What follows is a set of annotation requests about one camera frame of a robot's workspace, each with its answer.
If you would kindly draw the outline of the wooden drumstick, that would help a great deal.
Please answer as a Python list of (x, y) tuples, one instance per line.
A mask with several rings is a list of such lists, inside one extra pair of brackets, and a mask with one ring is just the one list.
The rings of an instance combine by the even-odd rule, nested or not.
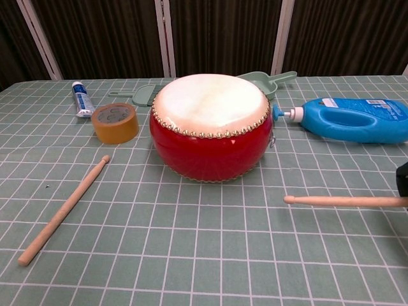
[(408, 197), (348, 197), (348, 196), (285, 196), (290, 205), (302, 204), (323, 207), (407, 207)]
[(73, 207), (77, 204), (80, 198), (88, 190), (91, 184), (95, 181), (98, 175), (101, 173), (103, 167), (110, 160), (109, 155), (105, 155), (101, 158), (101, 161), (87, 174), (87, 176), (81, 181), (78, 187), (74, 190), (71, 196), (64, 202), (60, 209), (55, 213), (53, 218), (48, 224), (39, 232), (37, 237), (29, 244), (25, 251), (20, 255), (17, 263), (20, 266), (27, 266), (39, 253), (41, 248), (46, 244), (48, 239), (56, 231), (59, 225), (63, 222), (66, 216), (70, 213)]

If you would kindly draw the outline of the green plastic dustpan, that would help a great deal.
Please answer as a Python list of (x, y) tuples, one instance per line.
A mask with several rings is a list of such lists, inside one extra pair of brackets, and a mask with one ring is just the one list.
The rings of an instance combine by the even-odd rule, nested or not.
[(256, 85), (268, 99), (272, 99), (275, 96), (275, 92), (278, 89), (278, 84), (293, 80), (297, 77), (296, 71), (288, 71), (278, 75), (267, 75), (262, 71), (253, 71), (238, 75), (238, 78), (244, 79)]

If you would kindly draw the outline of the green checkered tablecloth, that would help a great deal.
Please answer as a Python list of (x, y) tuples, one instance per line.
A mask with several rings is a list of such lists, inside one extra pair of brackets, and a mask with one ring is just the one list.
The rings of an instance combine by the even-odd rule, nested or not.
[(202, 184), (163, 164), (146, 108), (139, 135), (117, 146), (75, 112), (69, 81), (0, 92), (0, 306), (408, 306), (408, 211), (282, 200), (396, 196), (408, 144), (324, 140), (279, 120), (252, 171)]

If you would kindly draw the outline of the blue detergent bottle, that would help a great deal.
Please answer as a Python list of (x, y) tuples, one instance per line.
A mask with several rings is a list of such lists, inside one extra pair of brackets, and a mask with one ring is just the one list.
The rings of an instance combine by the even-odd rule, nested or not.
[(311, 133), (357, 143), (408, 142), (408, 106), (390, 99), (317, 98), (272, 117), (287, 117)]

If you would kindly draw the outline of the red drum with white skin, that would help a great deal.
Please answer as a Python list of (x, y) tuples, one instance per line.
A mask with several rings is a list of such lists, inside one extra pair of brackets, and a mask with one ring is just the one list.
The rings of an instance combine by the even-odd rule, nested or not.
[(188, 75), (165, 85), (153, 99), (149, 124), (163, 162), (204, 182), (231, 180), (254, 168), (273, 129), (262, 90), (222, 74)]

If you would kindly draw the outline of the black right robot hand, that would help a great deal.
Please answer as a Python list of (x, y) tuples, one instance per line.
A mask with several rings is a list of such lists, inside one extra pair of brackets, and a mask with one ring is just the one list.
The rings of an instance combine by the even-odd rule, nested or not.
[(401, 198), (408, 198), (408, 162), (399, 166), (396, 169), (395, 175), (399, 196)]

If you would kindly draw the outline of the green small hand brush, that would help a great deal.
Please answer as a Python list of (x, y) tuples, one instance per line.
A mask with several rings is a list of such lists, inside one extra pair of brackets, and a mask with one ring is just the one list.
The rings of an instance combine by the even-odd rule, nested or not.
[(111, 91), (108, 93), (108, 96), (113, 98), (131, 98), (132, 103), (136, 106), (150, 107), (155, 96), (163, 87), (163, 85), (148, 84), (137, 88), (134, 92)]

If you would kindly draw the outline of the white blue toothpaste tube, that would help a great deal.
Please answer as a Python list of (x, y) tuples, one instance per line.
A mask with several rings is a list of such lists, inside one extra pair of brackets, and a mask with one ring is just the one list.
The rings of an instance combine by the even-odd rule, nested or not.
[(76, 116), (81, 118), (91, 118), (95, 108), (87, 93), (85, 85), (79, 81), (73, 82), (72, 92), (77, 106)]

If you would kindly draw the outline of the yellow tape roll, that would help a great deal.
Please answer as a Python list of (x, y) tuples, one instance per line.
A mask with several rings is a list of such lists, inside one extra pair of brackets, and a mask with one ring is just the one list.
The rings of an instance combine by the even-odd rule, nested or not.
[(126, 103), (101, 106), (91, 116), (99, 141), (120, 144), (132, 140), (139, 132), (135, 108)]

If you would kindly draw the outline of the white framed folding screen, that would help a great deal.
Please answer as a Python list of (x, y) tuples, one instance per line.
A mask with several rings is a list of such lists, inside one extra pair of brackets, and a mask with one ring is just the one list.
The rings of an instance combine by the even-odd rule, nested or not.
[(290, 70), (408, 76), (408, 0), (0, 0), (0, 90)]

